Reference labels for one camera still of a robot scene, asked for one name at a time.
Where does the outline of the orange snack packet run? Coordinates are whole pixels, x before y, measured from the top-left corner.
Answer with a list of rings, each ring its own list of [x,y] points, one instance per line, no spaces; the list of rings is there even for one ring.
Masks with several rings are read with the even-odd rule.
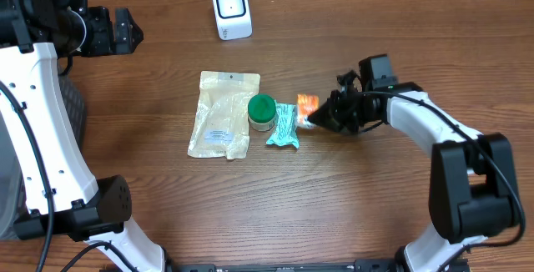
[[[297,95],[297,118],[296,124],[300,128],[311,129],[315,125],[308,120],[308,117],[319,107],[319,97],[312,94]]]

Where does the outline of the teal tissue packet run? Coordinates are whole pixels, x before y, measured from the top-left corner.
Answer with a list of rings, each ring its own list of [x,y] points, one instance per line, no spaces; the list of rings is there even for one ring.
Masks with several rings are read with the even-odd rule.
[[[291,145],[298,149],[300,141],[296,133],[296,117],[296,106],[294,104],[277,103],[275,129],[267,139],[266,144],[278,147]]]

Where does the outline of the green lid jar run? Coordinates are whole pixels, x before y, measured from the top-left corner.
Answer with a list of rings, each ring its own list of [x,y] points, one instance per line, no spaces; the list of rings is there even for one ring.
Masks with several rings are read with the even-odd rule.
[[[275,126],[276,102],[268,94],[257,94],[248,103],[248,119],[251,127],[260,132]]]

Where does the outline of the beige paper pouch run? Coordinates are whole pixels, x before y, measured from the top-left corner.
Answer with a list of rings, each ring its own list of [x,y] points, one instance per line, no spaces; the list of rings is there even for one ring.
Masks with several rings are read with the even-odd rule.
[[[243,159],[249,148],[249,101],[259,92],[257,73],[203,71],[187,154],[197,159]]]

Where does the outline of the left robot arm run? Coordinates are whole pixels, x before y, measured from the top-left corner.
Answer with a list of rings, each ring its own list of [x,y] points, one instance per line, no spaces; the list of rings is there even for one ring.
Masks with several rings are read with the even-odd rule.
[[[172,262],[132,216],[122,176],[97,179],[80,151],[87,110],[60,58],[133,53],[143,41],[130,12],[88,0],[1,0],[1,119],[12,176],[2,239],[65,234],[122,271],[170,271]]]

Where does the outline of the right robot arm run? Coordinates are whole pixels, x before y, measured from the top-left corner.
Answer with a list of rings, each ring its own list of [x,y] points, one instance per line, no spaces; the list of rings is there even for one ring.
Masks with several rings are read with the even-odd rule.
[[[339,89],[308,116],[336,133],[388,124],[431,159],[430,224],[392,259],[358,259],[355,271],[467,271],[462,254],[516,244],[526,231],[510,142],[485,135],[436,106],[419,85],[400,83],[387,55],[338,76]]]

